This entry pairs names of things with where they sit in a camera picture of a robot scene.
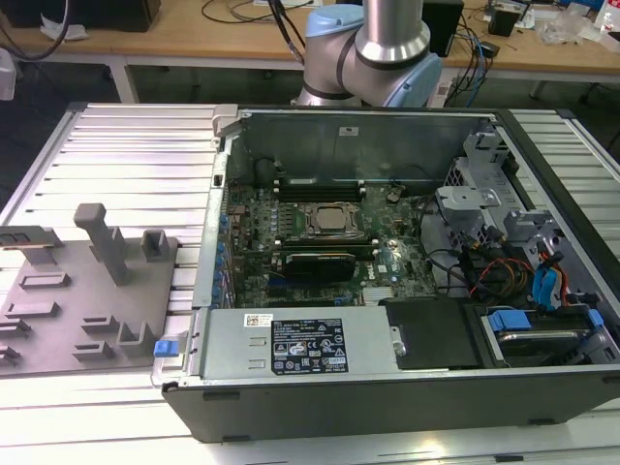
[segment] floor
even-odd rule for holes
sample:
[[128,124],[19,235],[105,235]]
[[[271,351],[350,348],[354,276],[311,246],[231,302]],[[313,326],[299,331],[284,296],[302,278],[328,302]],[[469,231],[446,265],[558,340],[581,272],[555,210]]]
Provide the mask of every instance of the floor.
[[[105,68],[45,63],[25,65],[15,99],[0,102],[0,208],[25,175],[70,102],[117,102]],[[188,69],[136,67],[136,86],[144,103],[240,103],[288,105],[301,88],[299,72],[199,70],[192,86]],[[607,146],[620,131],[620,86],[595,89],[587,103],[579,96],[587,83],[550,83],[539,100],[529,96],[531,82],[489,79],[473,107],[481,109],[570,109]],[[463,94],[454,107],[465,105]],[[610,149],[620,160],[620,140]]]

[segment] side panel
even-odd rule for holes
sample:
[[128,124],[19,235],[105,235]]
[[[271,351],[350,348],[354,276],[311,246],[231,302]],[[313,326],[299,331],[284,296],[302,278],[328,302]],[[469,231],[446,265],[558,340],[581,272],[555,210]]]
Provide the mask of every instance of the side panel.
[[613,372],[280,387],[164,388],[199,441],[383,434],[567,421],[620,396]]

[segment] wooden table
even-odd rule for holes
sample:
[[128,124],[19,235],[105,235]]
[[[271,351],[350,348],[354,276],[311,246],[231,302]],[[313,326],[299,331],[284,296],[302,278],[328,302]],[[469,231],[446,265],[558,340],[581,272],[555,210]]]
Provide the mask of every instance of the wooden table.
[[[251,68],[301,70],[293,60],[278,29],[272,24],[221,24],[201,14],[204,0],[162,0],[162,10],[146,33],[90,30],[90,39],[59,48],[49,60],[57,62],[101,63],[108,65],[123,103],[136,103],[137,92],[130,65],[186,66],[197,68]],[[527,78],[585,82],[620,82],[620,54],[599,44],[545,46],[534,31],[514,32],[510,37],[489,36],[486,23],[470,17],[483,0],[465,0],[468,24],[483,40],[501,47],[489,73],[492,78]],[[208,8],[212,16],[232,19],[226,0],[215,0]],[[267,7],[247,5],[239,10],[248,16],[268,13]],[[311,9],[290,12],[303,31]],[[42,49],[49,40],[36,29],[11,29],[26,49]],[[468,65],[470,51],[458,39],[444,59],[444,72],[433,106],[443,104],[443,88]]]

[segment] blue cable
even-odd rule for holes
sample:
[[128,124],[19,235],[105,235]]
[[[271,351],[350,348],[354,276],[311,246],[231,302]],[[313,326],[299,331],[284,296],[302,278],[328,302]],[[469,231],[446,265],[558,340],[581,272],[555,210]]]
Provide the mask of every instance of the blue cable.
[[477,37],[460,34],[460,33],[456,33],[456,35],[459,37],[464,37],[465,39],[468,39],[472,41],[473,43],[475,43],[476,47],[478,48],[478,53],[480,54],[480,61],[478,63],[478,69],[477,69],[477,71],[480,71],[480,74],[478,78],[476,79],[476,82],[474,83],[474,90],[472,91],[472,95],[470,96],[469,101],[465,105],[465,108],[469,108],[469,106],[474,102],[474,99],[476,99],[476,96],[478,95],[478,91],[480,90],[482,79],[484,77],[484,70],[483,70],[483,65],[482,65],[482,63],[484,63],[484,54],[482,53],[481,42],[478,40]]

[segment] sticker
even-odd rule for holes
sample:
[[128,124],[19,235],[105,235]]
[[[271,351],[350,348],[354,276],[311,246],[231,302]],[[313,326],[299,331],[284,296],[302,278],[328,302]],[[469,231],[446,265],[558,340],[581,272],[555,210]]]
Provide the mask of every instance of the sticker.
[[340,319],[273,321],[271,342],[271,371],[276,375],[349,372]]
[[273,320],[272,313],[253,314],[246,313],[243,318],[243,325],[250,327],[269,327]]

